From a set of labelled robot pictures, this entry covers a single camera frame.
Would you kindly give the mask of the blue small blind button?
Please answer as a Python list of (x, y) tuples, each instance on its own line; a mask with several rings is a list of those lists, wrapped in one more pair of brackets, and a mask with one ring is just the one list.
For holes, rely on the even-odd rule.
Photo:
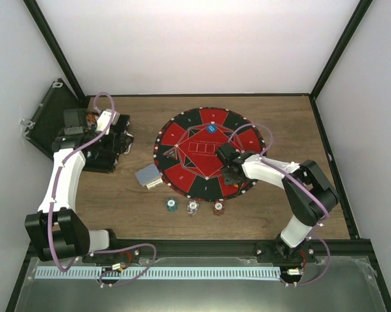
[(218, 130), (217, 126), (214, 123), (211, 123), (206, 126), (206, 131), (210, 134), (215, 133)]

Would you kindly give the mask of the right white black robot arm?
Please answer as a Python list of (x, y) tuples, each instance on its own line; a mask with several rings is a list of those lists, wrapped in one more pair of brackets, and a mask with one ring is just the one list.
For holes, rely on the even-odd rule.
[(216, 155), (226, 185), (261, 181), (285, 191), (292, 217), (275, 239), (275, 252), (282, 261), (290, 262), (299, 255), (300, 245), (315, 228), (323, 226), (339, 203), (336, 189), (315, 161), (277, 161), (263, 153), (240, 153), (230, 143), (220, 146)]

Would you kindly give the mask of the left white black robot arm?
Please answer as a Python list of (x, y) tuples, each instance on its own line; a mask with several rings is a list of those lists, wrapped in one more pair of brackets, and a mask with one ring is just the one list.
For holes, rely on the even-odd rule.
[(53, 172), (38, 210), (25, 218), (25, 229), (42, 261), (84, 256), (97, 251), (105, 262), (120, 255), (110, 230), (89, 230), (75, 212), (82, 171), (112, 173), (133, 142), (130, 116), (109, 109), (64, 111), (64, 126), (52, 142)]

